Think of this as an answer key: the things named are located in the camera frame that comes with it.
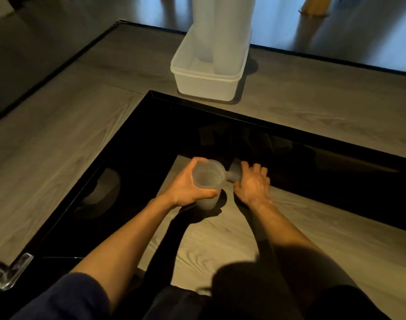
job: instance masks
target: white plastic tray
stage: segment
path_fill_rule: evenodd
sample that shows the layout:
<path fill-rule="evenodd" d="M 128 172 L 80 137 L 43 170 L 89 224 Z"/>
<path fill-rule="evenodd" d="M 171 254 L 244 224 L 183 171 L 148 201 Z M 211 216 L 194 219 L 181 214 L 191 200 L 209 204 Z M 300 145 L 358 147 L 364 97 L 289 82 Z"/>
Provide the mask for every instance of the white plastic tray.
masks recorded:
<path fill-rule="evenodd" d="M 237 75 L 216 75 L 212 63 L 200 61 L 195 52 L 194 29 L 190 27 L 171 61 L 171 71 L 182 94 L 231 101 L 241 79 L 249 52 L 250 33 L 243 64 Z"/>

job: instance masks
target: person's right hand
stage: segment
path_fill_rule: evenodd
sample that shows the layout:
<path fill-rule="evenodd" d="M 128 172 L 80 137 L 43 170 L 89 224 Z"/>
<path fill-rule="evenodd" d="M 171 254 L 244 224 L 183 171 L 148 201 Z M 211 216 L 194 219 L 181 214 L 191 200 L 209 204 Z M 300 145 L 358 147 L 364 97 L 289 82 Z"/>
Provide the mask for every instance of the person's right hand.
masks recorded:
<path fill-rule="evenodd" d="M 260 164 L 249 167 L 248 162 L 241 162 L 241 183 L 234 183 L 234 193 L 238 198 L 251 207 L 256 203 L 270 202 L 270 178 L 267 177 L 268 169 Z"/>

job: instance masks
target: cup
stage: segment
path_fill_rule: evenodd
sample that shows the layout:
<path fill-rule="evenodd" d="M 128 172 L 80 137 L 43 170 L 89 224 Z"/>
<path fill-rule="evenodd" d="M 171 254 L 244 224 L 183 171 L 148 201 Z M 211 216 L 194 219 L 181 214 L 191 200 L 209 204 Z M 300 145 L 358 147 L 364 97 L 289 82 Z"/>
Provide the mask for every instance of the cup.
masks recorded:
<path fill-rule="evenodd" d="M 213 188 L 221 193 L 225 184 L 226 172 L 224 166 L 216 160 L 198 162 L 193 169 L 193 181 L 199 188 Z M 211 210 L 219 200 L 219 194 L 212 199 L 197 200 L 197 206 L 202 210 Z"/>

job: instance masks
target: light wood panel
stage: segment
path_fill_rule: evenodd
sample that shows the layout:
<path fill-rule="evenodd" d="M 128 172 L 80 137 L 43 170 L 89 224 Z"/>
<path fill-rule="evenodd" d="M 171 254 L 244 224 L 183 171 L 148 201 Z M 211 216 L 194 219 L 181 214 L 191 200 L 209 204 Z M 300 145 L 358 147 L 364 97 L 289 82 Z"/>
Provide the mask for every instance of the light wood panel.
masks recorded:
<path fill-rule="evenodd" d="M 104 83 L 179 96 L 170 62 L 182 35 L 120 26 L 72 69 Z M 213 107 L 406 157 L 406 77 L 250 50 L 240 101 Z"/>
<path fill-rule="evenodd" d="M 13 262 L 142 98 L 66 71 L 0 121 L 1 262 Z"/>
<path fill-rule="evenodd" d="M 160 192 L 188 162 L 188 158 L 177 157 Z M 185 231 L 176 256 L 172 285 L 207 293 L 202 288 L 210 287 L 212 277 L 226 266 L 229 269 L 232 264 L 256 262 L 259 254 L 257 240 L 264 242 L 265 239 L 262 227 L 257 220 L 250 218 L 255 231 L 253 235 L 245 218 L 249 211 L 242 208 L 241 211 L 235 204 L 232 184 L 227 183 L 223 189 L 227 202 L 221 208 L 222 212 L 191 224 Z M 278 188 L 271 187 L 270 196 L 279 210 L 334 258 L 383 312 L 392 319 L 406 319 L 406 231 Z M 147 270 L 178 212 L 179 209 L 172 210 L 156 231 L 139 263 L 142 271 Z M 279 278 L 278 269 L 275 264 L 273 266 L 270 272 L 253 276 L 262 276 L 261 283 L 273 286 L 270 296 L 276 296 L 272 299 L 276 308 L 290 312 L 293 302 L 283 279 Z M 252 294 L 260 299 L 256 291 Z M 287 314 L 291 318 L 297 317 L 296 314 Z"/>

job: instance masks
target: reflective tile floor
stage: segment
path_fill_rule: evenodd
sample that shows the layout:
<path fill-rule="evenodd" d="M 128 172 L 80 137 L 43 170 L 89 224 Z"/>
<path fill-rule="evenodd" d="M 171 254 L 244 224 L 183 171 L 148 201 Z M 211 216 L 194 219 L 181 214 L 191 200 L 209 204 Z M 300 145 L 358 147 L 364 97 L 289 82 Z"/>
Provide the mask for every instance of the reflective tile floor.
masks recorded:
<path fill-rule="evenodd" d="M 252 43 L 406 72 L 406 0 L 333 0 L 326 18 L 304 0 L 256 0 Z M 191 0 L 29 0 L 0 19 L 0 111 L 116 20 L 187 31 Z"/>

